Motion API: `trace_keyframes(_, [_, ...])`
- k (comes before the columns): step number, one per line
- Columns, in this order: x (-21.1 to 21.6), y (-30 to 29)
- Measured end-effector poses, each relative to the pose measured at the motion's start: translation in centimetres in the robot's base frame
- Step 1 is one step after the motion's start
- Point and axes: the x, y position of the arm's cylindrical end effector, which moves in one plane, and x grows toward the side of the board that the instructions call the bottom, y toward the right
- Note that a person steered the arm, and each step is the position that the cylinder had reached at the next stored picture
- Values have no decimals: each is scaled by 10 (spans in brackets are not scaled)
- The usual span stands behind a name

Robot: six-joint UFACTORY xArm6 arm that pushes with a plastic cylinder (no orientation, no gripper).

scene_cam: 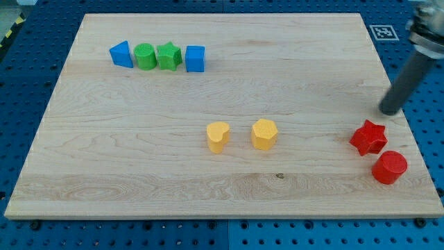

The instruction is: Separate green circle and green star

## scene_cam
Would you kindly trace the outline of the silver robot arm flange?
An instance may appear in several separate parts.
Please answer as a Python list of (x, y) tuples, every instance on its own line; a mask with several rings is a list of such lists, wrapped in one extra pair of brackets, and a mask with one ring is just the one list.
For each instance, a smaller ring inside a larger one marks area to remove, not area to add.
[(443, 59), (443, 0), (414, 1), (409, 40), (421, 54)]

